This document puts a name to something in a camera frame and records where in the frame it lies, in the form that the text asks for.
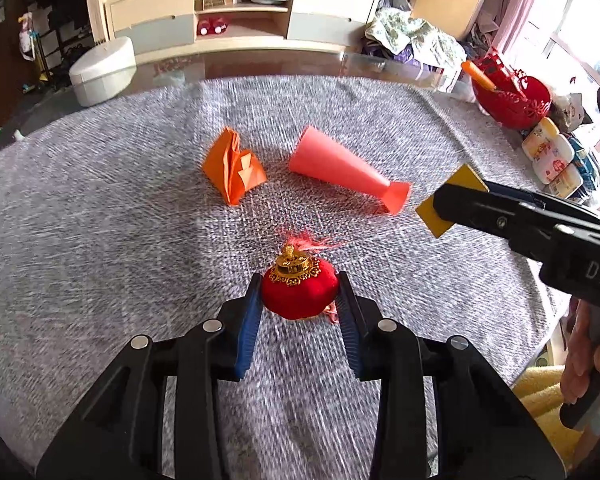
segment yellow towel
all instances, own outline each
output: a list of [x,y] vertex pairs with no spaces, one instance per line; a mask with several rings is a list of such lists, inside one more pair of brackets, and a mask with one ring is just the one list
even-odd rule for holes
[[568,468],[581,433],[565,428],[560,422],[560,407],[564,403],[560,392],[563,370],[563,366],[528,368],[513,387],[513,392]]

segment red lantern ornament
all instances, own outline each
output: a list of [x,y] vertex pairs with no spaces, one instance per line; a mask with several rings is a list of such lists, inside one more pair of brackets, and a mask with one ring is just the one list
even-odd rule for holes
[[285,319],[304,319],[324,311],[338,287],[336,271],[327,260],[287,244],[264,274],[262,302]]

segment silver screw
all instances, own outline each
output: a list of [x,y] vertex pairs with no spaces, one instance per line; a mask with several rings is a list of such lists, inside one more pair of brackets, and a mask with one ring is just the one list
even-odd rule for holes
[[466,350],[469,348],[469,342],[461,335],[455,335],[451,338],[451,346],[456,350]]
[[136,350],[146,348],[148,344],[149,338],[145,335],[137,335],[131,340],[131,348],[135,348]]
[[207,319],[202,324],[202,330],[205,332],[217,332],[222,328],[222,323],[217,319]]
[[381,319],[378,321],[378,328],[383,332],[393,332],[398,326],[393,319]]
[[576,231],[574,231],[573,229],[571,229],[570,227],[568,227],[566,225],[558,224],[555,228],[556,228],[556,230],[558,230],[561,233],[564,233],[566,235],[576,234]]

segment gray tablecloth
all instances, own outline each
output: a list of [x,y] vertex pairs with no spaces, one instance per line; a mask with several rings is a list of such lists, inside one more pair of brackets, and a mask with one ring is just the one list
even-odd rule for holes
[[[373,198],[289,173],[307,124],[390,179],[413,182],[403,212],[389,216]],[[269,177],[239,207],[226,206],[200,170],[226,125]],[[424,227],[414,208],[464,162],[491,180],[530,185],[475,105],[326,77],[159,89],[71,115],[4,150],[0,434],[37,463],[131,336],[182,335],[241,296],[277,253],[280,227],[344,242],[323,256],[359,294],[418,335],[465,334],[512,383],[564,298],[503,241],[461,226],[435,240]],[[378,395],[378,384],[353,378],[337,326],[265,312],[246,379],[220,391],[232,478],[366,478]],[[168,451],[166,463],[169,472]]]

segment gold filigree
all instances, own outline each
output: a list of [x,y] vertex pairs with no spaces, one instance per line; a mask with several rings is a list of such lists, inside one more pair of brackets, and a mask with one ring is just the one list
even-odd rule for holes
[[320,274],[320,260],[304,251],[296,251],[293,245],[285,245],[282,254],[271,267],[269,278],[272,282],[287,285],[300,285],[302,280],[314,278]]

